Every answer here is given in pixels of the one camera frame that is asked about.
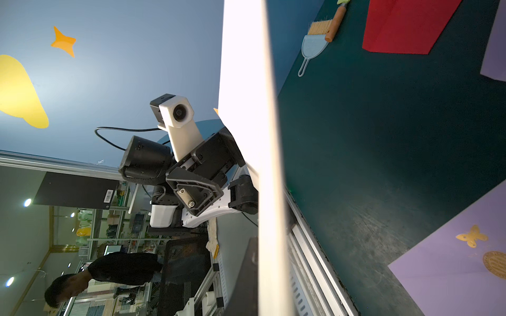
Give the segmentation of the red envelope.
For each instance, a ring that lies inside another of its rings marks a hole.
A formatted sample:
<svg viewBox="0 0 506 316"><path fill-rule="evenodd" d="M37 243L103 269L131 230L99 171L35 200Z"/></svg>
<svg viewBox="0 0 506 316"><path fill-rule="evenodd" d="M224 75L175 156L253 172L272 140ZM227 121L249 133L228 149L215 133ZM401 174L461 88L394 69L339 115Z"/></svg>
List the red envelope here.
<svg viewBox="0 0 506 316"><path fill-rule="evenodd" d="M461 0L371 0L362 48L427 55Z"/></svg>

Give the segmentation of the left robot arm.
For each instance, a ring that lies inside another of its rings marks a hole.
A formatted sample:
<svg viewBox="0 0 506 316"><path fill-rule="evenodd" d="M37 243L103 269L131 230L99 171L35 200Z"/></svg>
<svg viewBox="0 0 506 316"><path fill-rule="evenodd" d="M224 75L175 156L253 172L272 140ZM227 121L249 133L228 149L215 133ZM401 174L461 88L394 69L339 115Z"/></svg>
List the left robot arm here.
<svg viewBox="0 0 506 316"><path fill-rule="evenodd" d="M234 166L244 167L245 160L222 128L180 161L167 146L135 136L119 172L126 181L154 187L150 230L168 234L230 213L258 213L258 191L250 175L228 179Z"/></svg>

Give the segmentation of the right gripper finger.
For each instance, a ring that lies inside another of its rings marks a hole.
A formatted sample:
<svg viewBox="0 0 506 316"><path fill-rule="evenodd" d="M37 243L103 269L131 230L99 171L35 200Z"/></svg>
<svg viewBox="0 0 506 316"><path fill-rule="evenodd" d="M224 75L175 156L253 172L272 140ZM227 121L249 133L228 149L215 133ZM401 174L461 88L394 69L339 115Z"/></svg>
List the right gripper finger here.
<svg viewBox="0 0 506 316"><path fill-rule="evenodd" d="M224 316L258 316L258 238L249 240Z"/></svg>

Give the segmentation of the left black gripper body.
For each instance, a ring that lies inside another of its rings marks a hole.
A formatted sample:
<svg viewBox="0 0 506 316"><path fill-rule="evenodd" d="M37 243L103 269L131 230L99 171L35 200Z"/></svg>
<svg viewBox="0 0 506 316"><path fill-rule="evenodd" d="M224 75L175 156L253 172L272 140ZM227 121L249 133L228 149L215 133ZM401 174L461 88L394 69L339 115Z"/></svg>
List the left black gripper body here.
<svg viewBox="0 0 506 316"><path fill-rule="evenodd" d="M222 128L166 172L166 183L193 216L223 196L227 173L245 160L232 134Z"/></svg>

